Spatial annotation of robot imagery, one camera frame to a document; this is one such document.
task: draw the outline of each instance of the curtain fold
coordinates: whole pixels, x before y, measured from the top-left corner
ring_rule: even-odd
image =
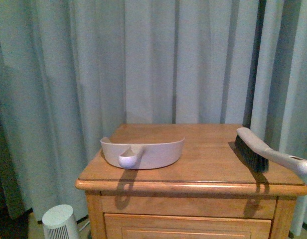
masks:
[[[251,130],[273,149],[307,159],[307,0],[267,1]],[[296,236],[306,205],[299,197]]]
[[[87,214],[75,179],[125,122],[252,114],[272,148],[307,158],[307,0],[0,0],[0,56],[1,118],[38,220],[61,203]]]

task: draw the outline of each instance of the nightstand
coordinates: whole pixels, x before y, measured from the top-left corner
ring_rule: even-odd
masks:
[[[185,137],[165,168],[124,170],[100,150],[76,181],[85,190],[93,239],[286,239],[297,196],[307,185],[270,162],[245,165],[238,124],[123,124],[113,143],[162,143]]]

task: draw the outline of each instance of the brush bristles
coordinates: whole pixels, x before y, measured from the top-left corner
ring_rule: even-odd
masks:
[[[243,139],[237,135],[235,146],[240,151],[246,163],[256,172],[264,173],[269,170],[269,161],[252,151]]]

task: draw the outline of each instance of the drawer front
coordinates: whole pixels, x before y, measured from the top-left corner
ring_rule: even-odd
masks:
[[[105,213],[272,219],[275,198],[102,196]]]
[[[268,239],[270,220],[105,214],[108,239]]]

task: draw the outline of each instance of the dustpan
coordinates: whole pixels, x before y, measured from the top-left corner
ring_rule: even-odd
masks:
[[[155,169],[175,163],[181,156],[184,139],[168,143],[123,144],[100,140],[105,160],[124,169]]]

